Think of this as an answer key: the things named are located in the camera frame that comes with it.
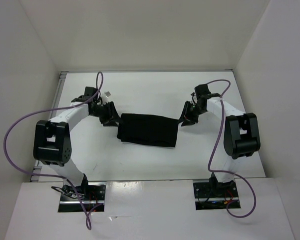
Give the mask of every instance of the white table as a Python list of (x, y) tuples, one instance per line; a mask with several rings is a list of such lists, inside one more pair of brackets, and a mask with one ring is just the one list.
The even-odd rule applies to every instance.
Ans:
[[(91, 215), (92, 230), (81, 212), (58, 213), (61, 182), (23, 183), (5, 240), (293, 240), (280, 194), (273, 179), (249, 179), (257, 196), (255, 212), (243, 219), (225, 209), (195, 210), (190, 180), (107, 182), (104, 212)], [(247, 184), (236, 181), (241, 209), (253, 197)]]
[[(68, 106), (72, 99), (84, 93), (86, 86), (95, 86), (95, 78), (96, 73), (68, 73), (58, 106)], [(119, 115), (142, 113), (178, 119), (194, 87), (215, 79), (231, 81), (224, 99), (244, 111), (231, 71), (105, 72), (102, 92), (111, 92), (110, 100), (114, 101)], [(221, 93), (226, 85), (218, 82), (209, 88), (211, 92)], [(205, 113), (199, 117), (198, 124), (179, 126), (175, 148), (149, 147), (122, 143), (116, 137), (117, 127), (103, 127), (98, 118), (89, 116), (70, 133), (72, 159), (89, 181), (207, 179), (211, 175), (207, 163), (219, 127), (220, 120)], [(41, 172), (54, 173), (45, 165)], [(250, 178), (265, 177), (259, 154), (247, 158), (238, 173)], [(56, 179), (40, 177), (39, 181)]]

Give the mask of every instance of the wall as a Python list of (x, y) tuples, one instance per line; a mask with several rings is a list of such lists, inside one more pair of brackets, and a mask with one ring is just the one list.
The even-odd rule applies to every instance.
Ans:
[(269, 0), (20, 0), (60, 70), (232, 69)]
[[(28, 181), (6, 161), (2, 142), (8, 127), (25, 113), (48, 108), (58, 72), (17, 0), (0, 0), (0, 239), (5, 236), (21, 182)], [(11, 133), (8, 150), (20, 167), (31, 170), (38, 115)]]
[(276, 177), (300, 240), (300, 0), (270, 1), (234, 74), (246, 110), (258, 116), (265, 171)]

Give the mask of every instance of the black cover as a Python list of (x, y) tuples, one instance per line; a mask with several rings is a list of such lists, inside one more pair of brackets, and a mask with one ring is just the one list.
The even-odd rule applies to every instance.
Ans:
[(147, 146), (175, 147), (178, 120), (164, 116), (123, 113), (118, 139)]

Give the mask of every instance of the purple cable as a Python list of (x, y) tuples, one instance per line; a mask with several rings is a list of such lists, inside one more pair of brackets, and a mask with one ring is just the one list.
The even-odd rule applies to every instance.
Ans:
[(221, 135), (222, 135), (222, 130), (223, 130), (223, 126), (224, 126), (224, 118), (225, 118), (225, 114), (224, 114), (224, 103), (223, 103), (223, 95), (226, 93), (226, 91), (230, 88), (231, 86), (231, 82), (229, 80), (225, 80), (225, 79), (219, 79), (219, 80), (213, 80), (213, 81), (210, 81), (208, 82), (207, 84), (211, 84), (213, 82), (227, 82), (229, 85), (226, 87), (226, 89), (222, 92), (221, 96), (220, 96), (220, 102), (221, 102), (221, 106), (222, 106), (222, 119), (221, 119), (221, 126), (220, 126), (220, 130), (219, 130), (219, 134), (218, 134), (218, 137), (216, 138), (216, 142), (214, 144), (214, 147), (213, 147), (213, 150), (212, 150), (212, 153), (211, 153), (211, 156), (210, 156), (210, 160), (209, 160), (209, 163), (208, 163), (208, 170), (210, 172), (214, 172), (214, 173), (226, 173), (226, 174), (232, 174), (232, 175), (235, 175), (235, 176), (238, 176), (239, 178), (243, 179), (247, 185), (250, 187), (251, 191), (252, 191), (252, 194), (253, 194), (253, 198), (254, 198), (254, 204), (253, 204), (253, 207), (252, 207), (252, 210), (249, 211), (247, 214), (245, 215), (242, 215), (242, 216), (238, 216), (238, 215), (234, 215), (233, 213), (230, 212), (229, 210), (229, 206), (234, 203), (234, 202), (237, 202), (238, 200), (234, 200), (234, 201), (230, 201), (228, 204), (226, 204), (226, 210), (228, 211), (228, 213), (235, 217), (235, 218), (238, 218), (238, 219), (241, 219), (241, 218), (245, 218), (245, 217), (248, 217), (249, 215), (252, 214), (252, 212), (254, 212), (255, 210), (255, 207), (256, 207), (256, 195), (255, 195), (255, 192), (254, 192), (254, 189), (252, 188), (251, 184), (246, 180), (246, 178), (242, 177), (241, 175), (238, 175), (237, 173), (233, 173), (231, 171), (226, 171), (226, 170), (212, 170), (211, 169), (211, 164), (212, 164), (212, 160), (213, 160), (213, 157), (214, 157), (214, 154), (215, 154), (215, 151), (216, 151), (216, 148), (218, 147), (218, 144), (220, 142), (220, 139), (221, 139)]
[(28, 118), (28, 117), (31, 117), (31, 116), (33, 116), (33, 115), (36, 115), (36, 114), (40, 114), (40, 113), (45, 113), (45, 112), (51, 112), (51, 111), (57, 111), (57, 110), (67, 110), (67, 109), (73, 109), (73, 108), (77, 108), (77, 107), (79, 107), (79, 106), (81, 106), (81, 105), (83, 105), (83, 104), (87, 104), (87, 103), (89, 103), (89, 102), (91, 102), (98, 94), (99, 94), (99, 92), (100, 92), (100, 90), (101, 90), (101, 88), (102, 88), (102, 85), (103, 85), (103, 73), (102, 72), (98, 72), (97, 73), (97, 75), (96, 75), (96, 85), (97, 85), (97, 83), (98, 83), (98, 78), (99, 78), (99, 75), (101, 75), (101, 84), (100, 84), (100, 87), (97, 87), (98, 88), (98, 90), (96, 91), (96, 93), (92, 96), (92, 97), (90, 97), (87, 101), (85, 101), (85, 102), (82, 102), (82, 103), (79, 103), (79, 104), (77, 104), (77, 105), (74, 105), (74, 106), (66, 106), (66, 107), (58, 107), (58, 108), (51, 108), (51, 109), (46, 109), (46, 110), (40, 110), (40, 111), (35, 111), (35, 112), (32, 112), (32, 113), (30, 113), (30, 114), (27, 114), (27, 115), (25, 115), (25, 116), (23, 116), (23, 117), (21, 117), (21, 118), (19, 118), (17, 121), (15, 121), (10, 127), (9, 127), (9, 129), (8, 129), (8, 131), (6, 132), (6, 134), (5, 134), (5, 136), (4, 136), (4, 139), (3, 139), (3, 151), (4, 151), (4, 155), (5, 155), (5, 157), (6, 157), (6, 159), (8, 160), (8, 162), (15, 168), (15, 169), (17, 169), (17, 170), (19, 170), (20, 172), (22, 172), (22, 173), (24, 173), (24, 174), (27, 174), (27, 175), (31, 175), (31, 176), (42, 176), (42, 177), (55, 177), (55, 178), (60, 178), (60, 179), (66, 179), (67, 181), (68, 181), (68, 183), (71, 185), (71, 187), (73, 188), (73, 190), (74, 190), (74, 192), (75, 192), (75, 194), (76, 194), (76, 196), (77, 196), (77, 198), (78, 198), (78, 200), (79, 200), (79, 202), (80, 202), (80, 205), (81, 205), (81, 207), (82, 207), (82, 210), (84, 211), (84, 214), (85, 214), (85, 216), (86, 216), (86, 221), (85, 221), (85, 223), (86, 223), (86, 227), (89, 229), (89, 230), (91, 230), (92, 229), (92, 225), (91, 225), (91, 220), (90, 220), (90, 214), (91, 214), (91, 212), (97, 207), (97, 206), (99, 206), (99, 204), (98, 205), (96, 205), (95, 207), (93, 207), (90, 211), (89, 211), (89, 213), (86, 211), (86, 209), (85, 209), (85, 207), (84, 207), (84, 205), (83, 205), (83, 202), (82, 202), (82, 200), (81, 200), (81, 198), (80, 198), (80, 196), (79, 196), (79, 193), (77, 192), (77, 190), (75, 189), (75, 186), (73, 185), (73, 183), (69, 180), (69, 179), (67, 179), (66, 177), (64, 177), (64, 176), (59, 176), (59, 175), (53, 175), (53, 174), (41, 174), (41, 173), (33, 173), (33, 172), (29, 172), (29, 171), (26, 171), (26, 170), (23, 170), (23, 169), (21, 169), (21, 168), (19, 168), (17, 165), (15, 165), (14, 164), (14, 162), (11, 160), (11, 158), (10, 158), (10, 156), (9, 156), (9, 154), (8, 154), (8, 152), (7, 152), (7, 149), (6, 149), (6, 140), (7, 140), (7, 138), (8, 138), (8, 136), (9, 136), (9, 134), (10, 134), (10, 132), (11, 132), (11, 130), (19, 123), (19, 122), (21, 122), (22, 120), (24, 120), (24, 119), (26, 119), (26, 118)]

